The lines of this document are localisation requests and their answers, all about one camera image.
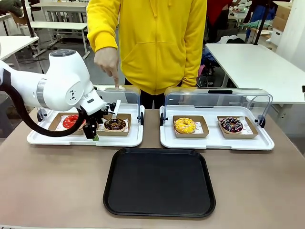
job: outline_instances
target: glazed donut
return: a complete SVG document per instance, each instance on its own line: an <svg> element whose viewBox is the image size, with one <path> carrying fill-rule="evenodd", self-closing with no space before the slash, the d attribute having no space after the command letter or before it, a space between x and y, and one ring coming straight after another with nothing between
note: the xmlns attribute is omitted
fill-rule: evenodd
<svg viewBox="0 0 305 229"><path fill-rule="evenodd" d="M120 118L116 118L116 119L111 118L105 121L104 127L106 131L123 132L126 128L126 123L124 120Z"/></svg>
<svg viewBox="0 0 305 229"><path fill-rule="evenodd" d="M74 126L74 124L76 123L77 119L78 119L78 115L76 115L76 114L74 114L74 115L69 115L68 117L66 117L66 118L64 119L62 125L63 125L63 127L65 127L66 129L70 129L72 126ZM82 123L82 125L80 126L79 129L81 129L82 126L85 125L85 122L86 122L86 121L84 121L84 122Z"/></svg>
<svg viewBox="0 0 305 229"><path fill-rule="evenodd" d="M179 118L175 121L175 129L180 134L192 134L195 132L196 123L190 118Z"/></svg>
<svg viewBox="0 0 305 229"><path fill-rule="evenodd" d="M224 132L227 134L240 134L243 129L243 124L236 118L228 117L219 120Z"/></svg>

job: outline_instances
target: black tray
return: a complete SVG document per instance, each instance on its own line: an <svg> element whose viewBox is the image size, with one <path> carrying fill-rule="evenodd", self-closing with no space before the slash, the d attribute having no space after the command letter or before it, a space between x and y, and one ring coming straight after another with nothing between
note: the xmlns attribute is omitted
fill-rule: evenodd
<svg viewBox="0 0 305 229"><path fill-rule="evenodd" d="M205 159L194 150L115 153L103 202L116 215L206 217L216 205Z"/></svg>

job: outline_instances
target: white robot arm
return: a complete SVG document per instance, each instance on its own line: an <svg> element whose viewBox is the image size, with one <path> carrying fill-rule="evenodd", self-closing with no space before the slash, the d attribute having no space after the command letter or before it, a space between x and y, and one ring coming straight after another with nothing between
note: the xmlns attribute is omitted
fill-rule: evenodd
<svg viewBox="0 0 305 229"><path fill-rule="evenodd" d="M113 110L115 104L108 104L98 96L90 81L88 69L76 51L56 50L50 53L49 59L50 67L46 74L16 71L0 61L0 91L8 93L21 118L38 133L47 136L70 135L86 119L85 134L87 138L94 138L97 123L100 123L103 115L111 113L108 110ZM55 111L67 111L76 107L79 119L66 131L45 130L28 120L30 117L25 112L24 105Z"/></svg>

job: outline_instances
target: white tray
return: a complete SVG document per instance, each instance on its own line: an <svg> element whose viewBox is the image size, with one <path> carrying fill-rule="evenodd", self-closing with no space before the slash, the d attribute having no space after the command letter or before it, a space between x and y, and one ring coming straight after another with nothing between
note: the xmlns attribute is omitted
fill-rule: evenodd
<svg viewBox="0 0 305 229"><path fill-rule="evenodd" d="M202 115L209 128L206 138L176 138L173 127L173 115ZM247 116L255 125L258 136L254 139L226 139L217 123L217 116ZM161 144L167 148L192 149L238 149L238 150L272 150L274 142L257 123L252 112L240 106L215 106L214 108L195 108L194 106L168 105L166 107L168 120L160 126Z"/></svg>
<svg viewBox="0 0 305 229"><path fill-rule="evenodd" d="M140 107L140 113L144 114L144 107ZM75 108L67 112L77 112ZM143 139L143 126L140 125L138 116L137 104L121 104L118 113L131 114L132 123L131 128L126 137L116 136L99 136L99 141L94 142L92 139L87 139L85 134L83 135L70 135L66 137L48 137L38 134L35 131L31 131L27 137L30 144L34 145L90 145L90 146L137 146ZM58 111L49 111L47 117L44 118L39 125L45 129L48 129L51 122L54 120Z"/></svg>

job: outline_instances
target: hoodie pocket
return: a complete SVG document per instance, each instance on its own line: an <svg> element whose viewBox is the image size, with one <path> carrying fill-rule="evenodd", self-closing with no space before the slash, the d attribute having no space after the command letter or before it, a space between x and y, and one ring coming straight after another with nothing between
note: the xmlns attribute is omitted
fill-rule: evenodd
<svg viewBox="0 0 305 229"><path fill-rule="evenodd" d="M159 88L173 86L184 77L186 54L175 43L161 42L158 52Z"/></svg>
<svg viewBox="0 0 305 229"><path fill-rule="evenodd" d="M153 83L151 75L156 74L155 43L138 43L122 60L122 72L137 84L143 81Z"/></svg>

